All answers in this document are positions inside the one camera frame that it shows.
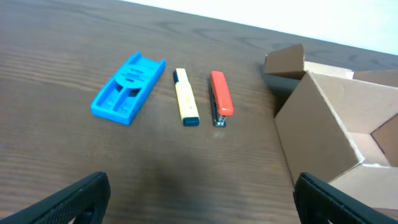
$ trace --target table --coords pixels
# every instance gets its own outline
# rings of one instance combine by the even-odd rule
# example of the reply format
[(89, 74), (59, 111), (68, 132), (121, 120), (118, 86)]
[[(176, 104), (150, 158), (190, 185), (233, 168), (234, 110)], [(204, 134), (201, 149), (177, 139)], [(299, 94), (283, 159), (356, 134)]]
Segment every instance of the table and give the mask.
[[(398, 68), (393, 55), (128, 2), (0, 1), (0, 218), (102, 170), (105, 223), (298, 223), (262, 66), (299, 42), (314, 62)], [(167, 68), (134, 122), (94, 117), (92, 99), (136, 51)], [(190, 77), (197, 128), (181, 124), (176, 67)], [(211, 125), (212, 70), (233, 97), (225, 129)]]

